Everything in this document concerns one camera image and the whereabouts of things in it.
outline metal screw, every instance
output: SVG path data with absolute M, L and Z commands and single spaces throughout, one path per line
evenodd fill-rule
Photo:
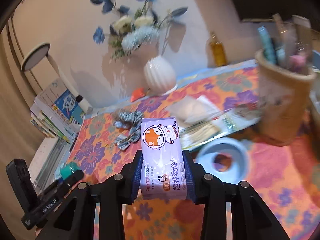
M 204 175 L 203 175 L 203 177 L 204 177 L 205 179 L 207 179 L 207 180 L 211 180 L 211 179 L 213 179 L 213 175 L 212 175 L 212 174 L 210 174 L 210 173 L 206 173 L 206 174 L 204 174 Z
M 118 173 L 116 175 L 113 176 L 114 180 L 121 180 L 123 178 L 122 174 Z
M 85 182 L 81 182 L 78 184 L 78 189 L 84 189 L 87 187 L 87 184 Z
M 247 182 L 247 181 L 245 181 L 245 180 L 241 181 L 241 182 L 240 182 L 240 185 L 241 185 L 242 187 L 244 187 L 244 188 L 247 188 L 247 187 L 250 186 L 249 182 Z

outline desk lamp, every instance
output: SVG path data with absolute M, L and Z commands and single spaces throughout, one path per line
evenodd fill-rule
M 30 71 L 34 66 L 36 66 L 44 57 L 47 57 L 47 60 L 51 64 L 52 68 L 58 74 L 58 76 L 62 79 L 63 83 L 67 87 L 67 89 L 71 92 L 71 94 L 75 97 L 78 105 L 82 108 L 82 110 L 87 113 L 92 106 L 88 103 L 88 101 L 83 98 L 78 91 L 74 88 L 74 86 L 67 79 L 65 74 L 59 68 L 55 60 L 49 55 L 50 43 L 44 42 L 37 45 L 33 50 L 29 52 L 29 54 L 23 59 L 21 64 L 21 70 L 23 72 Z

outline lamp arm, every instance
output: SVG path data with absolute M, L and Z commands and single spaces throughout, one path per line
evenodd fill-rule
M 63 71 L 59 68 L 53 57 L 51 55 L 47 54 L 47 59 L 49 63 L 51 64 L 52 68 L 55 70 L 55 72 L 58 74 L 58 76 L 62 79 L 64 85 L 67 87 L 67 89 L 71 92 L 71 94 L 77 98 L 78 96 L 81 96 L 79 92 L 75 89 L 75 87 L 70 83 L 70 81 L 67 79 L 66 75 L 63 73 Z M 92 109 L 92 106 L 89 104 L 89 102 L 81 96 L 81 100 L 78 102 L 78 105 L 81 107 L 81 109 L 87 114 L 89 109 Z

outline cartoon fox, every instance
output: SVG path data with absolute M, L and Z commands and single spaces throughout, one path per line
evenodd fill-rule
M 152 125 L 148 127 L 143 133 L 143 142 L 152 149 L 160 150 L 161 147 L 167 142 L 172 144 L 178 137 L 177 129 L 171 125 L 158 126 Z

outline lamp head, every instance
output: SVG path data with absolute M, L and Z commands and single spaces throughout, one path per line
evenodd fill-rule
M 50 43 L 44 42 L 37 45 L 23 59 L 23 62 L 21 64 L 21 70 L 25 72 L 33 68 L 48 54 L 49 49 L 50 49 Z

